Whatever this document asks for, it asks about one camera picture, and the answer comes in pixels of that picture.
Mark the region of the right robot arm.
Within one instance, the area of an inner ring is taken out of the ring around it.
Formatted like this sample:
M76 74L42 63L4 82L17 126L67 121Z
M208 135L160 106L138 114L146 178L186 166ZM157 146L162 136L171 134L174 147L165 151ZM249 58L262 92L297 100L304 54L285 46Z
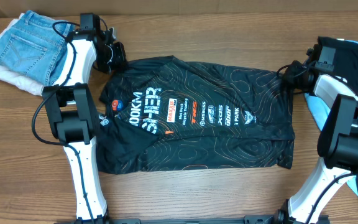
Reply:
M328 223L320 213L336 192L358 174L358 92L334 73L337 50L316 44L304 63L294 61L279 74L290 88L308 92L329 107L317 144L319 159L297 193L271 223Z

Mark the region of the black printed cycling jersey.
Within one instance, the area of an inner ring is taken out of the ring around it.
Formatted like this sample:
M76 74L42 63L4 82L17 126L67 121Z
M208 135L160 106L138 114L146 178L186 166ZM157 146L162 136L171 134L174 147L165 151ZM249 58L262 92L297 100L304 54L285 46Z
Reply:
M116 71L99 99L101 172L292 166L293 93L275 72L147 58Z

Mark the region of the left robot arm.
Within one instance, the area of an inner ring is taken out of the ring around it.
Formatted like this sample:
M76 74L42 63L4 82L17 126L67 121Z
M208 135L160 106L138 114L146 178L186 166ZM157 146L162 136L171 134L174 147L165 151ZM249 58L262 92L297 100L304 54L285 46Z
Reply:
M67 58L56 84L43 89L55 145L67 155L76 193L75 223L109 223L96 164L99 115L88 86L91 69L111 73L127 64L124 46L98 15L83 13L78 29L62 36Z

